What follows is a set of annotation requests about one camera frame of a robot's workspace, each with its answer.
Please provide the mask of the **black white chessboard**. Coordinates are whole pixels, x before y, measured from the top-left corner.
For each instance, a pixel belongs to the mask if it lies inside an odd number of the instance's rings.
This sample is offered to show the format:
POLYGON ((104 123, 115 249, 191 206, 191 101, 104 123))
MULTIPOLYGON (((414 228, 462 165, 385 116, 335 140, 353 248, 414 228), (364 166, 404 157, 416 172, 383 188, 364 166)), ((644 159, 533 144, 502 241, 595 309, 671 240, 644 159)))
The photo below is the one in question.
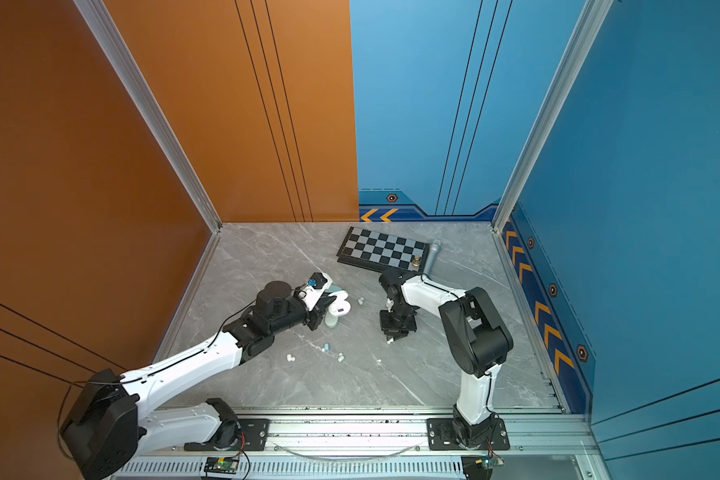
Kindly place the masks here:
POLYGON ((337 252, 342 264, 382 273, 389 268, 421 272, 430 244, 396 235, 351 226, 337 252), (414 268, 413 258, 421 257, 414 268))

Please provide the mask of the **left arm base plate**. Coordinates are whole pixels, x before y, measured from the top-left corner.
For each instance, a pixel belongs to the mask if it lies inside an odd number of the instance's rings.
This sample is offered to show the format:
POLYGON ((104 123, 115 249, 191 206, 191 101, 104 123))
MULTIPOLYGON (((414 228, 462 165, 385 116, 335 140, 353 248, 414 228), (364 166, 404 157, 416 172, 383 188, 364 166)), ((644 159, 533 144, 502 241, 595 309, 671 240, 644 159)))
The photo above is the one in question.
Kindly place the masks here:
POLYGON ((225 421, 206 442, 189 442, 183 446, 188 452, 260 452, 265 449, 270 420, 249 418, 238 420, 235 425, 225 421))

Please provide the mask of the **white earbud case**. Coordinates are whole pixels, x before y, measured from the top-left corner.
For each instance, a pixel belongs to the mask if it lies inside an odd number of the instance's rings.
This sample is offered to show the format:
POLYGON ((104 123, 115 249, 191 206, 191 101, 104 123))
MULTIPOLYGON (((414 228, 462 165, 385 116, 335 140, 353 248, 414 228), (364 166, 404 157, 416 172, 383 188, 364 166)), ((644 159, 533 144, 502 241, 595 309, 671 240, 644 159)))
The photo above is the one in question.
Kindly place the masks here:
POLYGON ((335 328, 338 324, 338 321, 339 316, 332 313, 327 313, 324 319, 325 326, 328 328, 335 328))
POLYGON ((328 313, 334 317, 342 317, 349 313, 351 310, 351 304, 348 301, 348 293, 344 290, 332 292, 329 295, 332 300, 328 307, 328 313))

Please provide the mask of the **grey microphone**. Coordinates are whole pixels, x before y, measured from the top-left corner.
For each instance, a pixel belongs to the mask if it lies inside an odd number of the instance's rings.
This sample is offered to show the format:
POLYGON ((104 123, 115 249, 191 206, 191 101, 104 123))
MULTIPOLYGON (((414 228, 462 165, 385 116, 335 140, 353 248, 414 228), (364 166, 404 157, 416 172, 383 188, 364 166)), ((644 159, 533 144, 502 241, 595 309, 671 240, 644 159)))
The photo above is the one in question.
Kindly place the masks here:
POLYGON ((430 274, 431 274, 431 271, 432 271, 432 269, 433 269, 434 263, 435 263, 438 255, 439 255, 441 249, 442 249, 442 243, 441 243, 440 240, 434 240, 434 241, 430 244, 429 249, 428 249, 428 253, 427 253, 426 261, 424 262, 424 264, 423 264, 423 266, 422 266, 422 268, 421 268, 421 273, 422 273, 423 275, 430 275, 430 274))

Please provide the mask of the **aluminium front rail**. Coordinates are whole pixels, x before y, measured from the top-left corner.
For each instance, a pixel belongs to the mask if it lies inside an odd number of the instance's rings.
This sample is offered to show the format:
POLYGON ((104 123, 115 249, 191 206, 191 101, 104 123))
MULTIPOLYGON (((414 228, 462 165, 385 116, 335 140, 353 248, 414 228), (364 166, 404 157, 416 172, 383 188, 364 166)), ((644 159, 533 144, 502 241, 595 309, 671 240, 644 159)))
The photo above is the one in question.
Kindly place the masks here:
MULTIPOLYGON (((235 409, 241 419, 265 418, 263 453, 270 456, 361 458, 434 455, 428 421, 450 421, 450 408, 271 408, 235 409)), ((582 415, 559 409, 499 408, 510 448, 499 455, 598 455, 582 415)))

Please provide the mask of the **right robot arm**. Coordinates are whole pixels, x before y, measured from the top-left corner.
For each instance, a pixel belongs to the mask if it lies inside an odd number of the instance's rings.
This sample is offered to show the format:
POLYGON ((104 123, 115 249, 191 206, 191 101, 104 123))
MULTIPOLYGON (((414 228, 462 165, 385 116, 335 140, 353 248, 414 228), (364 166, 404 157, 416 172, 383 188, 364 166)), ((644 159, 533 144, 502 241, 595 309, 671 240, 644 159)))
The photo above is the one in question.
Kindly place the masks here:
POLYGON ((380 312, 380 328, 387 339, 395 341, 415 332, 420 310, 441 321, 451 356, 461 369, 452 420, 458 445, 509 450, 506 426, 493 409, 493 399, 514 340, 489 294, 481 287, 455 289, 425 274, 395 268, 385 270, 379 284, 387 295, 386 308, 380 312))

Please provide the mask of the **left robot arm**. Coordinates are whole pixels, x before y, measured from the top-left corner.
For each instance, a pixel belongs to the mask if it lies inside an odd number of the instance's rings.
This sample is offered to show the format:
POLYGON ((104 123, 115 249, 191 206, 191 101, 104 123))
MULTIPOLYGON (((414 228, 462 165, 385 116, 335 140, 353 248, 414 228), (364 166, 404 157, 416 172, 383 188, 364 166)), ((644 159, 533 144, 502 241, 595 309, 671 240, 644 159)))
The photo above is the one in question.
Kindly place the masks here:
POLYGON ((326 318, 347 314, 347 298, 320 272, 298 287, 268 283, 199 344, 140 369, 121 374, 106 369, 81 382, 80 395, 58 426, 59 443, 85 479, 104 479, 135 456, 173 446, 244 449, 239 417, 224 400, 173 409, 164 404, 254 359, 283 331, 298 325, 316 330, 326 318))

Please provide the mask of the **green circuit board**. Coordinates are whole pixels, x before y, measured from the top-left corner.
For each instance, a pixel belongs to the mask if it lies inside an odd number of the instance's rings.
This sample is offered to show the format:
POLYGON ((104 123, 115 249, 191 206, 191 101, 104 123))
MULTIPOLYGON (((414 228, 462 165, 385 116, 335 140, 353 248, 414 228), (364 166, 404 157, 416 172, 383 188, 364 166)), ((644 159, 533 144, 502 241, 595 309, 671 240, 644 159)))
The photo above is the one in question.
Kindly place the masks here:
POLYGON ((498 455, 482 456, 475 461, 475 464, 484 470, 492 470, 496 467, 502 467, 504 460, 498 455))
POLYGON ((236 456, 207 457, 202 469, 204 478, 230 479, 234 478, 240 468, 240 459, 236 456))

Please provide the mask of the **white earbud case front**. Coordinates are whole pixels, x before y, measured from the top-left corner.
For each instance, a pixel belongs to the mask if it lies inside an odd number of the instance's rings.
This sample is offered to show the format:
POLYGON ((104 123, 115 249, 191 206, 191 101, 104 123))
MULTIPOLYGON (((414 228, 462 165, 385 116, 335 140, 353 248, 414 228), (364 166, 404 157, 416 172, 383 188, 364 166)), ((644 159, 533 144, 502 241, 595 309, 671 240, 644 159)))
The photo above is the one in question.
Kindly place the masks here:
POLYGON ((334 317, 342 317, 349 313, 351 310, 351 304, 348 301, 348 293, 344 290, 332 292, 329 295, 332 300, 328 307, 328 313, 334 317))

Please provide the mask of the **right aluminium corner post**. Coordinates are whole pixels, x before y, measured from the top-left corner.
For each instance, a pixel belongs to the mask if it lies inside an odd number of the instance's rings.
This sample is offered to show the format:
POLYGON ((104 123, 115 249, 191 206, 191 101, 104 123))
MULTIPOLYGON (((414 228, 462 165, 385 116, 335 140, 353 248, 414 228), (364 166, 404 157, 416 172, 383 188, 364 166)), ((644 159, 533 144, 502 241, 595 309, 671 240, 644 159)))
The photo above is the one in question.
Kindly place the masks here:
POLYGON ((508 222, 613 3, 584 3, 491 222, 495 234, 508 222))

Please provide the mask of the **green circuit board left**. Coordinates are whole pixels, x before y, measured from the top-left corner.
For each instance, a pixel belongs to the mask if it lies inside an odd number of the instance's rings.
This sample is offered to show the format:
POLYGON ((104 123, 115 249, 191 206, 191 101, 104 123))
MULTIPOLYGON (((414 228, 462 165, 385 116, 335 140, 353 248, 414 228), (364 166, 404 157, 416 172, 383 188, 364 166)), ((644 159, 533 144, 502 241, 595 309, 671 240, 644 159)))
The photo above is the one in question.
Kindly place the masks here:
POLYGON ((204 478, 230 479, 234 478, 240 468, 240 459, 236 456, 207 457, 202 469, 204 478))

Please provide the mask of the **left aluminium corner post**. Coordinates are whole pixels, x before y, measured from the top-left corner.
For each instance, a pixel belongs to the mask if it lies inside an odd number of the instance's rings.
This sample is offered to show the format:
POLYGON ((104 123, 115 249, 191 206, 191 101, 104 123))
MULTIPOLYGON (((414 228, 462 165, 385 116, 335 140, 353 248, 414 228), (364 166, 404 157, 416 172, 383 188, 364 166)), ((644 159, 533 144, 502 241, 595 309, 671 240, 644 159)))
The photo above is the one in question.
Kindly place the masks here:
POLYGON ((202 219, 218 233, 222 220, 105 3, 74 4, 202 219))

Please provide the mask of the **green circuit board right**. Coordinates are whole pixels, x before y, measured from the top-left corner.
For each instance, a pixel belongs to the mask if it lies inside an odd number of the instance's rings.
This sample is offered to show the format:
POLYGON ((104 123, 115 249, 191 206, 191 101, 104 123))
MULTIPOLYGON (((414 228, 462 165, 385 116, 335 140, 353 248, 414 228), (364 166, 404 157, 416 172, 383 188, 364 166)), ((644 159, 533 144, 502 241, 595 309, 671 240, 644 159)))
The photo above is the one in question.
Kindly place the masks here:
POLYGON ((504 460, 498 455, 482 456, 475 461, 475 464, 484 470, 492 470, 496 467, 502 467, 504 460))

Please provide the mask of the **aluminium corner post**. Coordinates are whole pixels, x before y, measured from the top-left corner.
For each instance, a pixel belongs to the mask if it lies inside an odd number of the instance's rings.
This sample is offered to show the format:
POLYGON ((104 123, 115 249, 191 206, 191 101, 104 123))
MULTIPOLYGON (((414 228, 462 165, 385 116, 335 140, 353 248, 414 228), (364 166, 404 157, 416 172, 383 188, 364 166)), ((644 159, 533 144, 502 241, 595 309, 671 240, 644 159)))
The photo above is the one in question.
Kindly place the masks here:
POLYGON ((222 220, 105 3, 74 4, 202 219, 218 233, 222 220))
POLYGON ((495 234, 508 222, 613 3, 584 3, 491 222, 495 234))

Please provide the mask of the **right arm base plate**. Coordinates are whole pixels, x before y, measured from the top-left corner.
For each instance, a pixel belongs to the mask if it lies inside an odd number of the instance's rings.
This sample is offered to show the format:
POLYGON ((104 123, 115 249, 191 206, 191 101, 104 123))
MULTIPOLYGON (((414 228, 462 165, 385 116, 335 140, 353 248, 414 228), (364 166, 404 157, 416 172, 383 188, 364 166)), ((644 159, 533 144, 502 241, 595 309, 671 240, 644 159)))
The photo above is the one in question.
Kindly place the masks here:
POLYGON ((476 425, 468 424, 461 418, 430 418, 427 420, 427 434, 432 451, 511 449, 505 422, 497 415, 491 415, 476 425))

